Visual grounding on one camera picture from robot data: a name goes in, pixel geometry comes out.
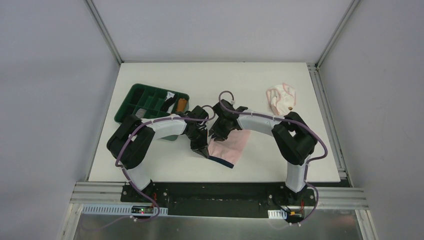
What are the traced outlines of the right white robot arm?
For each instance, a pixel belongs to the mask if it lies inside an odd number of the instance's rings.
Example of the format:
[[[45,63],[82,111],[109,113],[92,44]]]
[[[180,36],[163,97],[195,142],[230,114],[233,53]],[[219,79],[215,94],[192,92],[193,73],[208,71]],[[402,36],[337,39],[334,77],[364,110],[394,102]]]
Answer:
[[[237,109],[223,100],[212,107],[218,116],[209,130],[209,136],[217,141],[225,141],[230,133],[249,130],[274,138],[279,152],[287,161],[284,200],[296,205],[304,198],[306,189],[306,162],[311,158],[318,143],[318,137],[312,133],[296,112],[285,116],[275,116],[255,112],[245,106]]]

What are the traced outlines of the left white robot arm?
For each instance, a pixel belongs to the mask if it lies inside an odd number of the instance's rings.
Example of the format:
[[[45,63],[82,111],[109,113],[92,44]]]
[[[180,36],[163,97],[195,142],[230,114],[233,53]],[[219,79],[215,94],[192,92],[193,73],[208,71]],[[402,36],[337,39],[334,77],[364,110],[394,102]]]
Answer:
[[[204,158],[209,158],[208,130],[206,123],[213,120],[204,107],[176,112],[166,117],[144,119],[132,114],[127,116],[109,138],[106,148],[115,158],[115,166],[121,169],[128,183],[134,188],[133,195],[140,202],[152,198],[152,182],[143,160],[151,143],[169,136],[185,135],[190,149]]]

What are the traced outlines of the pink underwear navy trim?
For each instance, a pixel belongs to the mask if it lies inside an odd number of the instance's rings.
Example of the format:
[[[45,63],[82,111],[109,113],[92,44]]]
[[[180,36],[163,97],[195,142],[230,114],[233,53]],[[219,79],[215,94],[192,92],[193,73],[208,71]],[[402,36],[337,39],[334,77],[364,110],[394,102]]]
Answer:
[[[232,169],[241,158],[250,135],[250,130],[233,130],[224,141],[212,137],[208,145],[208,159]]]

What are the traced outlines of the white underwear pink trim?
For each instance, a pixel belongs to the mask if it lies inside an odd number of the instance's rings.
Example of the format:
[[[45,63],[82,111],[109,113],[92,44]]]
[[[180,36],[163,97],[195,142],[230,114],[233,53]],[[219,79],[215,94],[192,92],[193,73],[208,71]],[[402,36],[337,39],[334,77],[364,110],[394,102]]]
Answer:
[[[285,116],[293,111],[296,106],[296,91],[285,82],[270,87],[265,94],[268,105],[276,116]]]

